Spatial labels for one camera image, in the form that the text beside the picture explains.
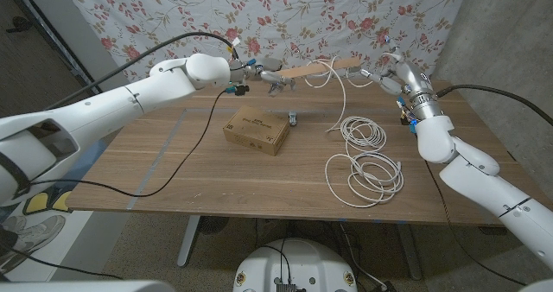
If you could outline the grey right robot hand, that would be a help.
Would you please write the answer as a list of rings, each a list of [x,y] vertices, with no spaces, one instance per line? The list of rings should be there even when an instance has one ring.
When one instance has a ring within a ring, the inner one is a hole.
[[[361,74],[378,83],[390,95],[398,97],[404,94],[410,101],[411,112],[416,118],[424,120],[441,116],[442,108],[436,101],[435,91],[426,74],[418,66],[407,61],[398,50],[398,46],[390,46],[390,51],[384,52],[384,55],[395,60],[391,73],[403,81],[402,85],[393,80],[391,76],[382,73],[372,73],[361,69]]]

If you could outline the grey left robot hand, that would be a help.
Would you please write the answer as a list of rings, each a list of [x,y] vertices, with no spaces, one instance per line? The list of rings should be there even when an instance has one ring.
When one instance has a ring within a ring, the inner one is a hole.
[[[287,86],[291,91],[295,91],[296,81],[279,73],[282,66],[283,63],[280,60],[273,58],[251,59],[246,62],[235,60],[230,64],[230,82],[244,85],[248,79],[262,80],[270,84],[268,91],[270,97],[283,92]]]

